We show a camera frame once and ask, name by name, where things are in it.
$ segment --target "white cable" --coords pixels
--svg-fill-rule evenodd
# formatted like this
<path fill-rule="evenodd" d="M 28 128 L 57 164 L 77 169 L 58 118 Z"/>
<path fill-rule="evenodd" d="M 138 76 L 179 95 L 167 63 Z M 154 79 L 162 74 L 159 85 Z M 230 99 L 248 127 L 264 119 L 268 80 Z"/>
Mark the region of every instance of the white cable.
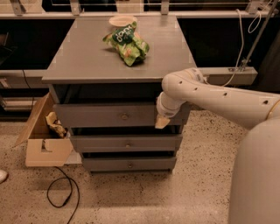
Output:
<path fill-rule="evenodd" d="M 235 73 L 236 73 L 236 70 L 238 69 L 238 64 L 239 64 L 239 60 L 240 60 L 240 57 L 242 56 L 242 51 L 243 51 L 243 47 L 244 47 L 244 36 L 243 36 L 243 27 L 242 27 L 242 15 L 240 14 L 240 11 L 239 10 L 236 10 L 237 13 L 238 13 L 238 16 L 239 16 L 239 24 L 240 24 L 240 32 L 241 32 L 241 41 L 242 41 L 242 45 L 241 45 L 241 49 L 239 51 L 239 55 L 238 55 L 238 58 L 237 58 L 237 61 L 236 61 L 236 64 L 235 64 L 235 68 L 234 68 L 234 72 L 233 72 L 233 75 L 231 76 L 231 78 L 229 79 L 229 81 L 222 85 L 222 87 L 225 87 L 227 86 L 231 81 L 232 79 L 235 77 Z"/>
<path fill-rule="evenodd" d="M 255 26 L 255 28 L 253 30 L 251 30 L 251 26 L 256 21 L 257 18 L 259 18 L 259 21 L 257 22 L 257 25 Z M 262 14 L 261 14 L 260 11 L 258 11 L 258 15 L 254 18 L 254 20 L 252 21 L 252 23 L 248 27 L 248 33 L 254 32 L 256 30 L 256 28 L 259 26 L 259 24 L 261 23 L 261 20 L 262 20 Z"/>
<path fill-rule="evenodd" d="M 265 11 L 265 10 L 268 8 L 268 6 L 271 4 L 271 2 L 272 2 L 272 0 L 270 0 L 267 4 L 265 4 L 265 5 L 263 6 L 262 11 Z M 256 15 L 256 17 L 254 18 L 254 20 L 252 21 L 252 23 L 251 23 L 250 26 L 248 27 L 248 33 L 254 32 L 254 31 L 256 30 L 256 28 L 259 26 L 259 24 L 261 23 L 262 14 L 261 14 L 261 12 L 260 12 L 259 10 L 258 10 L 257 12 L 258 12 L 258 15 Z M 251 29 L 251 26 L 253 25 L 253 23 L 256 21 L 257 18 L 259 18 L 259 21 L 257 22 L 257 25 L 255 26 L 255 28 L 251 31 L 251 30 L 250 30 L 250 29 Z"/>

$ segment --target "cabinet top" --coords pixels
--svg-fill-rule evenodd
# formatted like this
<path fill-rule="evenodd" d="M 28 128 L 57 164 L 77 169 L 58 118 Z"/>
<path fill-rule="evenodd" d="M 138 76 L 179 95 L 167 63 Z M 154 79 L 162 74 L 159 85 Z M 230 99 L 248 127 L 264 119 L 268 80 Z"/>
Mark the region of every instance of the cabinet top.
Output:
<path fill-rule="evenodd" d="M 113 31 L 109 17 L 76 18 L 55 58 L 43 72 L 48 84 L 159 82 L 171 72 L 196 67 L 175 16 L 137 17 L 136 31 L 150 45 L 146 60 L 126 66 L 102 39 Z"/>

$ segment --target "white shoe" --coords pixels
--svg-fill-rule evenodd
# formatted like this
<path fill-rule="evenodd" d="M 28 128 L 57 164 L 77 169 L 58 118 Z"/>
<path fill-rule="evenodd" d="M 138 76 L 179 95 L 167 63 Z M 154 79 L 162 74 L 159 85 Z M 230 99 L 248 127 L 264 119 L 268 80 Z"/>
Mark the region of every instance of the white shoe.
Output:
<path fill-rule="evenodd" d="M 8 178 L 8 172 L 0 170 L 0 184 Z"/>

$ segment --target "drawer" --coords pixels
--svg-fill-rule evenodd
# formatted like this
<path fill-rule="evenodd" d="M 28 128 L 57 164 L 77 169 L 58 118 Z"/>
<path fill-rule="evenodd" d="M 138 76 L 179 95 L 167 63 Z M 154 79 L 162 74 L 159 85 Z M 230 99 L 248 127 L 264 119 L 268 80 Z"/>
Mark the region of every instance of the drawer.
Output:
<path fill-rule="evenodd" d="M 74 127 L 125 127 L 154 126 L 157 109 L 150 105 L 104 105 L 94 104 L 56 104 L 53 106 L 62 125 Z M 171 125 L 185 124 L 189 116 L 186 103 L 181 111 L 171 119 Z"/>
<path fill-rule="evenodd" d="M 176 158 L 84 158 L 82 163 L 89 172 L 164 171 L 174 168 Z"/>
<path fill-rule="evenodd" d="M 71 136 L 70 140 L 77 152 L 176 151 L 182 136 Z"/>

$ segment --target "box flap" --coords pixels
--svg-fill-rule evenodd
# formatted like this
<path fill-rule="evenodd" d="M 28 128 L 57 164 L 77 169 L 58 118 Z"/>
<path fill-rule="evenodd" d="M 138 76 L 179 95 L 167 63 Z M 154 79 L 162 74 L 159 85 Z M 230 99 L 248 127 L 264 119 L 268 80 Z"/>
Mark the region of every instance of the box flap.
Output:
<path fill-rule="evenodd" d="M 69 139 L 29 139 L 25 165 L 63 166 L 72 150 L 73 146 Z"/>
<path fill-rule="evenodd" d="M 49 135 L 49 128 L 46 125 L 45 117 L 53 111 L 53 104 L 53 98 L 49 93 L 37 100 L 15 146 L 29 138 L 44 138 Z"/>

